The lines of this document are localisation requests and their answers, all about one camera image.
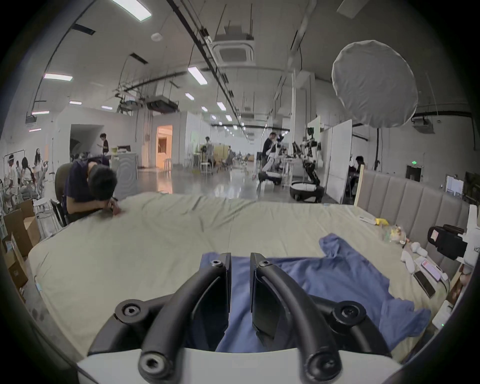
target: floor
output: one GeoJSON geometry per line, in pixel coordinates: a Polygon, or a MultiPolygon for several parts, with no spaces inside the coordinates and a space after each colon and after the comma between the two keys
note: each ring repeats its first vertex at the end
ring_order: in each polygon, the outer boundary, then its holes
{"type": "MultiPolygon", "coordinates": [[[[147,168],[138,170],[138,184],[140,192],[157,191],[228,199],[297,203],[290,197],[288,186],[259,186],[254,176],[251,163],[245,168],[233,168],[230,171],[219,169],[217,172],[214,169],[213,174],[207,176],[201,175],[198,171],[173,169],[171,172],[165,172],[157,168],[147,168]]],[[[322,203],[336,204],[328,195],[324,195],[322,203]]]]}
{"type": "MultiPolygon", "coordinates": [[[[296,202],[290,197],[288,186],[259,185],[253,172],[252,164],[246,167],[233,168],[232,170],[214,169],[212,175],[201,175],[198,171],[173,169],[165,172],[157,168],[138,170],[139,193],[142,192],[167,192],[182,194],[199,194],[205,196],[226,197],[229,199],[241,198],[258,201],[273,201],[292,204],[305,204],[296,202]]],[[[53,180],[45,182],[45,197],[55,199],[53,180]]],[[[322,203],[335,204],[336,202],[324,195],[322,203]]],[[[42,220],[46,232],[53,233],[53,223],[49,219],[42,220]]],[[[81,360],[81,356],[70,345],[69,341],[58,329],[48,313],[38,292],[37,286],[29,270],[28,282],[24,286],[23,296],[26,307],[36,324],[72,361],[81,360]]]]}

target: dark purple shirt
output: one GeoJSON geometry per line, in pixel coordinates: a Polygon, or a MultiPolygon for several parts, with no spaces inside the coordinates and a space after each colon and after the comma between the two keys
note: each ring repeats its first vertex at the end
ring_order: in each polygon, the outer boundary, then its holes
{"type": "Polygon", "coordinates": [[[109,166],[105,156],[92,157],[87,160],[75,160],[70,168],[70,173],[65,181],[63,190],[63,210],[67,212],[67,196],[76,202],[86,203],[95,200],[90,193],[87,182],[88,163],[95,161],[97,164],[109,166]]]}

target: ceiling pipe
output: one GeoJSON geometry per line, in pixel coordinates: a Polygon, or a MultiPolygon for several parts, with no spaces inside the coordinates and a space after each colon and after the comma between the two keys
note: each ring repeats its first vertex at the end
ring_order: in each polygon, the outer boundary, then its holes
{"type": "Polygon", "coordinates": [[[245,124],[244,126],[238,126],[237,124],[210,124],[210,126],[212,127],[227,127],[227,128],[230,128],[230,127],[233,127],[234,125],[236,125],[238,127],[238,129],[240,128],[252,128],[252,129],[275,129],[275,130],[278,130],[278,131],[285,131],[285,132],[290,132],[290,129],[288,128],[281,128],[281,127],[270,127],[270,126],[267,126],[265,127],[264,125],[247,125],[245,124]]]}
{"type": "Polygon", "coordinates": [[[175,4],[174,0],[167,0],[167,3],[170,5],[170,7],[172,8],[173,12],[177,15],[177,17],[179,18],[180,22],[182,23],[183,27],[186,29],[186,31],[188,32],[188,34],[190,35],[190,37],[192,38],[193,40],[193,43],[197,46],[198,50],[200,51],[200,53],[202,54],[202,57],[203,59],[205,60],[206,64],[208,65],[208,68],[210,69],[210,72],[212,73],[213,77],[215,78],[216,82],[218,83],[218,86],[220,87],[220,89],[222,90],[223,94],[225,95],[225,99],[226,101],[228,101],[228,104],[230,105],[230,108],[232,109],[232,113],[233,115],[235,116],[235,118],[237,119],[238,121],[238,125],[241,125],[240,124],[240,119],[238,117],[238,114],[237,114],[237,110],[235,109],[235,107],[233,106],[233,102],[231,100],[231,98],[228,96],[228,91],[226,90],[226,86],[224,87],[221,82],[220,82],[220,79],[218,78],[218,75],[217,75],[217,71],[215,70],[215,68],[213,67],[210,59],[207,57],[207,53],[205,52],[204,50],[204,46],[207,47],[208,49],[208,52],[210,53],[210,55],[212,56],[212,58],[214,57],[214,55],[212,54],[211,50],[210,50],[210,46],[209,46],[209,43],[206,41],[204,35],[202,34],[201,32],[201,28],[197,25],[197,23],[195,22],[192,14],[190,13],[190,11],[188,10],[188,8],[185,6],[184,2],[181,1],[181,3],[183,4],[183,6],[185,7],[185,10],[187,11],[187,13],[190,15],[190,18],[192,19],[192,22],[193,22],[193,25],[195,25],[195,28],[197,28],[198,32],[200,32],[200,37],[202,38],[203,42],[204,42],[204,45],[202,45],[202,43],[197,39],[197,36],[195,35],[195,33],[193,32],[192,28],[190,27],[190,24],[188,24],[187,22],[187,19],[185,19],[185,16],[183,16],[183,14],[180,12],[180,9],[177,7],[177,5],[175,4]]]}
{"type": "Polygon", "coordinates": [[[287,59],[287,67],[284,69],[282,76],[280,77],[280,80],[278,81],[278,85],[275,91],[276,97],[274,97],[272,101],[272,108],[273,105],[278,99],[278,95],[280,94],[280,90],[285,83],[287,79],[287,75],[290,72],[290,69],[293,65],[293,61],[295,60],[295,56],[297,55],[297,51],[300,47],[301,41],[303,40],[303,37],[305,36],[305,32],[307,32],[307,27],[308,27],[308,22],[310,20],[310,17],[317,6],[317,0],[309,0],[307,4],[307,8],[305,10],[305,14],[303,15],[303,19],[300,23],[300,27],[297,30],[297,33],[295,34],[295,37],[293,38],[292,45],[290,47],[290,52],[288,53],[288,59],[287,59]]]}

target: cardboard box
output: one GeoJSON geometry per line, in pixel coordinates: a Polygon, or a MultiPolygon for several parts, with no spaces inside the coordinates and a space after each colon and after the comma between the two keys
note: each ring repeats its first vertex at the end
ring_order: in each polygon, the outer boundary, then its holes
{"type": "Polygon", "coordinates": [[[11,241],[7,238],[3,239],[1,243],[1,251],[13,283],[17,289],[20,289],[28,281],[27,270],[25,261],[23,260],[15,242],[15,238],[11,236],[11,239],[11,241]]]}
{"type": "Polygon", "coordinates": [[[33,201],[26,200],[15,206],[15,211],[5,215],[3,220],[7,234],[14,235],[23,257],[40,242],[40,231],[33,211],[33,201]]]}

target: phone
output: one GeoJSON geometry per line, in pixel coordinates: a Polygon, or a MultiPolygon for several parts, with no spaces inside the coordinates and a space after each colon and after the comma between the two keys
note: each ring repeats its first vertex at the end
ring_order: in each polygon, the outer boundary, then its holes
{"type": "Polygon", "coordinates": [[[427,294],[428,298],[431,298],[435,294],[435,288],[433,288],[433,286],[430,284],[430,281],[428,281],[427,277],[422,271],[415,272],[413,275],[427,294]]]}

